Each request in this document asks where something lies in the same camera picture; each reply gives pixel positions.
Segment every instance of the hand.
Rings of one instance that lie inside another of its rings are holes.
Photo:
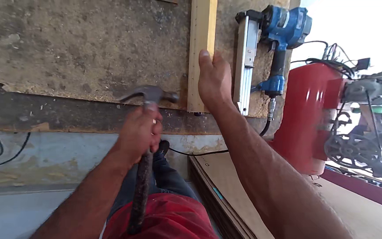
[[[199,54],[200,79],[198,92],[207,109],[214,111],[225,105],[233,106],[231,97],[231,66],[225,61],[220,52],[215,52],[213,61],[207,50]]]
[[[162,133],[161,121],[162,116],[156,104],[151,104],[146,109],[138,107],[126,117],[119,138],[110,152],[121,152],[122,157],[125,156],[130,160],[128,162],[130,166],[138,163],[141,160],[141,155],[148,148],[151,149],[151,152],[156,152],[159,148]]]

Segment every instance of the hammer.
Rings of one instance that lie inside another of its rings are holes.
[[[135,96],[144,97],[144,109],[150,104],[158,104],[160,100],[168,100],[172,103],[178,102],[178,94],[174,92],[165,92],[160,87],[154,85],[138,86],[128,94],[122,96],[119,101],[123,102]],[[146,153],[141,156],[138,164],[138,171],[135,183],[135,193],[132,201],[131,216],[129,218],[128,234],[135,235],[141,231],[144,221],[145,207],[148,199],[149,180],[153,165],[153,152],[147,149]]]

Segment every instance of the red shirt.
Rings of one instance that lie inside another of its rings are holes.
[[[193,198],[173,193],[148,197],[142,231],[128,235],[132,202],[117,210],[107,222],[103,239],[120,238],[217,238],[203,205]]]

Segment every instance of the hammer head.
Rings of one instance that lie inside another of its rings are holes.
[[[151,104],[151,103],[158,104],[160,100],[168,100],[172,103],[176,103],[178,102],[178,99],[179,99],[178,94],[174,92],[166,92],[160,89],[160,87],[154,86],[154,85],[142,85],[142,86],[136,87],[135,89],[130,91],[128,94],[119,98],[119,101],[123,102],[135,96],[143,96],[144,104]]]

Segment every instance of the red machine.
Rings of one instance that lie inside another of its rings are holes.
[[[344,84],[340,73],[321,63],[289,72],[284,116],[270,145],[302,174],[323,173],[324,143]]]

